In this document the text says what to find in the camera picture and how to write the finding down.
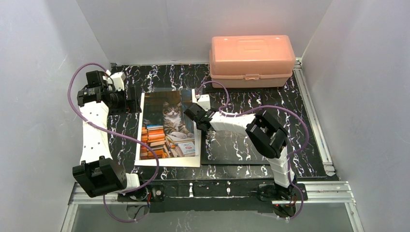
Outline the black picture frame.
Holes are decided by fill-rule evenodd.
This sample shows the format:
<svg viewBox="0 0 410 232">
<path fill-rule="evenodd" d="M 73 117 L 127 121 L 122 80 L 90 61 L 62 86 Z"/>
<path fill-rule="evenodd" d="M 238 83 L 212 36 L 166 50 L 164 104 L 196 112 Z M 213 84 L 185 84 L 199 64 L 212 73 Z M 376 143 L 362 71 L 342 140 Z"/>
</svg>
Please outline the black picture frame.
<svg viewBox="0 0 410 232">
<path fill-rule="evenodd" d="M 279 105 L 278 96 L 269 97 L 267 89 L 229 92 L 230 101 L 225 112 L 241 113 L 260 105 Z M 235 131 L 202 132 L 201 164 L 210 165 L 262 165 L 265 157 L 258 154 L 251 140 L 244 133 Z"/>
</svg>

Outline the cat photo print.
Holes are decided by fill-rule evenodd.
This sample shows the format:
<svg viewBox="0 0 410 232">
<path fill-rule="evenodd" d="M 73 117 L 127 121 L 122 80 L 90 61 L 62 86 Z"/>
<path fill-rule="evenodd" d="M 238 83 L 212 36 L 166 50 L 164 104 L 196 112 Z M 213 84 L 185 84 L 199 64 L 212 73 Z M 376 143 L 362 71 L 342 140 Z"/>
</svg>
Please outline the cat photo print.
<svg viewBox="0 0 410 232">
<path fill-rule="evenodd" d="M 144 93 L 142 100 L 141 141 L 159 159 L 195 157 L 194 125 L 184 115 L 192 103 L 192 91 Z"/>
</svg>

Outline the white mat board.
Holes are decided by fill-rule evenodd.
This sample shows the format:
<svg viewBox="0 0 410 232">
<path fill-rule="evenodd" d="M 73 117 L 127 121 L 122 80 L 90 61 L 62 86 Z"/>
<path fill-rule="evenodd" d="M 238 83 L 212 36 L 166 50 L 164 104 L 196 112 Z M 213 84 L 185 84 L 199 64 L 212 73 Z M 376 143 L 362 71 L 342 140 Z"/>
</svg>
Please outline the white mat board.
<svg viewBox="0 0 410 232">
<path fill-rule="evenodd" d="M 195 91 L 191 89 L 192 91 L 192 103 L 196 102 L 195 98 Z M 143 108 L 143 100 L 141 96 L 141 109 Z M 142 118 L 142 112 L 139 113 L 138 115 L 138 139 L 141 140 L 141 118 Z M 157 157 L 157 154 L 154 153 L 153 150 L 149 151 L 146 147 L 142 145 L 137 145 L 136 149 L 136 158 L 134 161 L 134 164 L 136 166 L 156 166 L 160 165 L 161 167 L 199 167 L 200 166 L 200 141 L 201 141 L 201 135 L 199 130 L 197 130 L 194 122 L 189 119 L 194 125 L 194 131 L 195 131 L 195 149 L 196 149 L 196 156 L 195 157 L 190 157 L 190 158 L 165 158 L 165 159 L 159 159 Z"/>
</svg>

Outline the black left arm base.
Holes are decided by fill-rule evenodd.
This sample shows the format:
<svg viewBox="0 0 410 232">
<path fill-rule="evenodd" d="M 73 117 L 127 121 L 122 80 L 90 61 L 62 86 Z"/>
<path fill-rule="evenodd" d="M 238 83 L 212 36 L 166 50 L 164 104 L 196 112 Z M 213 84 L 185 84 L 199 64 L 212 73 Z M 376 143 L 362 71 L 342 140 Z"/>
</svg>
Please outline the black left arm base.
<svg viewBox="0 0 410 232">
<path fill-rule="evenodd" d="M 165 197 L 164 185 L 148 185 L 140 190 L 117 195 L 118 202 L 162 202 Z"/>
</svg>

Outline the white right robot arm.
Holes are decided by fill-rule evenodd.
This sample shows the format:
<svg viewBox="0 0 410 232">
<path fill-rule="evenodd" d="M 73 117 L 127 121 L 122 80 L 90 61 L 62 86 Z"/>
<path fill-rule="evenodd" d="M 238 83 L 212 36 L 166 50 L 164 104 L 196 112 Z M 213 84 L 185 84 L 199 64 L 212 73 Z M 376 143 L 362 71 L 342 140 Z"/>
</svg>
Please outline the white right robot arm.
<svg viewBox="0 0 410 232">
<path fill-rule="evenodd" d="M 216 110 L 205 110 L 193 103 L 184 115 L 201 131 L 231 131 L 247 136 L 257 152 L 267 158 L 277 186 L 290 189 L 295 183 L 294 172 L 288 164 L 286 130 L 267 111 L 228 117 Z"/>
</svg>

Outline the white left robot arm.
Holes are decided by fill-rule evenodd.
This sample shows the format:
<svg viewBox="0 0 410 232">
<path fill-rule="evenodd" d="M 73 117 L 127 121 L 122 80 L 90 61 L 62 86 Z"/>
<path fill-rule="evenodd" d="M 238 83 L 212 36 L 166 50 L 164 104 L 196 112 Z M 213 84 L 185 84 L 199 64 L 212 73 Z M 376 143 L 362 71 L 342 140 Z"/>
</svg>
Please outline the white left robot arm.
<svg viewBox="0 0 410 232">
<path fill-rule="evenodd" d="M 126 93 L 123 72 L 108 75 L 102 71 L 86 73 L 87 84 L 77 93 L 83 121 L 83 150 L 73 177 L 89 197 L 112 192 L 132 191 L 140 186 L 137 174 L 128 174 L 113 161 L 109 149 L 109 115 L 139 113 L 141 108 L 134 89 Z"/>
</svg>

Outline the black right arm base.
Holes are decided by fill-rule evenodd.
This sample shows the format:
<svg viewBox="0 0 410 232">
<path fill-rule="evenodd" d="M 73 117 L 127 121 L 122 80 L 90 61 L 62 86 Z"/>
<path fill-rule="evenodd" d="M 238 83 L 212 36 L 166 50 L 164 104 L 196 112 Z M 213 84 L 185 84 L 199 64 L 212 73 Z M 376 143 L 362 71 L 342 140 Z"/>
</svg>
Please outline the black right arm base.
<svg viewBox="0 0 410 232">
<path fill-rule="evenodd" d="M 284 188 L 277 184 L 260 184 L 256 190 L 257 198 L 262 202 L 278 201 L 273 204 L 273 212 L 279 218 L 295 216 L 298 202 L 307 201 L 308 195 L 304 184 L 289 185 Z"/>
</svg>

